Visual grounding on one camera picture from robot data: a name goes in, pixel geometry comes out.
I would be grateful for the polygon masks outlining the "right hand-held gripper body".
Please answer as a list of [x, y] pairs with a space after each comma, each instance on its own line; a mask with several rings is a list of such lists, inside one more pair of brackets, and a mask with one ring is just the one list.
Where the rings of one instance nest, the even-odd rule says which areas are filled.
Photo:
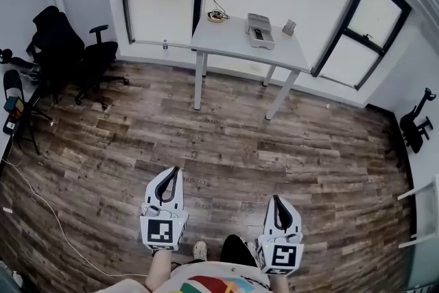
[[299, 269], [304, 251], [302, 234], [271, 237], [260, 235], [257, 258], [263, 274], [287, 277]]

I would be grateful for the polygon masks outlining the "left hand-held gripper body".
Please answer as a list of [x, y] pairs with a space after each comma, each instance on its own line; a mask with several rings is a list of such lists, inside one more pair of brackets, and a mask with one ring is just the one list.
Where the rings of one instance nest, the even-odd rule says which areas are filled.
[[143, 244], [153, 251], [178, 250], [188, 219], [185, 210], [169, 210], [143, 203], [140, 216]]

